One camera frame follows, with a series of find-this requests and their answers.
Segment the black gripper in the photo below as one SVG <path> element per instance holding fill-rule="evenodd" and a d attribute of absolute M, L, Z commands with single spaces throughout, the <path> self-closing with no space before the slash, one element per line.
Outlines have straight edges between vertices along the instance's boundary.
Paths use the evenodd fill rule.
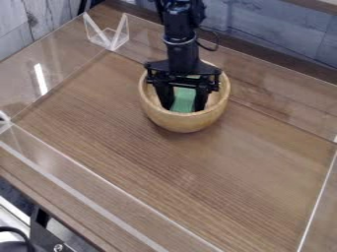
<path fill-rule="evenodd" d="M 223 71 L 212 64 L 198 61 L 192 71 L 172 71 L 169 61 L 153 61 L 144 64 L 146 69 L 146 83 L 156 88 L 161 104 L 170 109 L 176 100 L 174 88 L 197 90 L 194 108 L 202 111 L 209 100 L 209 93 L 220 89 L 220 75 Z"/>

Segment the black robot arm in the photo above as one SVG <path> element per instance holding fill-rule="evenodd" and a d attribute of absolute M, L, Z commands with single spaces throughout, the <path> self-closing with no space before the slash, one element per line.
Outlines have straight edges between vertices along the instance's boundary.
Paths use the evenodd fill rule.
<path fill-rule="evenodd" d="M 156 89 L 161 105 L 173 110 L 189 101 L 189 112 L 207 109 L 209 96 L 220 90 L 223 71 L 201 59 L 197 29 L 207 18 L 204 0 L 154 0 L 164 25 L 168 58 L 146 62 L 146 83 Z"/>

